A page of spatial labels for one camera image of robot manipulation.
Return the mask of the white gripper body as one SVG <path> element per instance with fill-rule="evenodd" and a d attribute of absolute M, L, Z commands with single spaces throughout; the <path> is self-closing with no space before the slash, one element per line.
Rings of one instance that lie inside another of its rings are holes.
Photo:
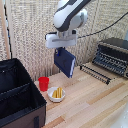
<path fill-rule="evenodd" d="M 73 46 L 77 43 L 77 31 L 50 32 L 45 35 L 47 48 Z"/>

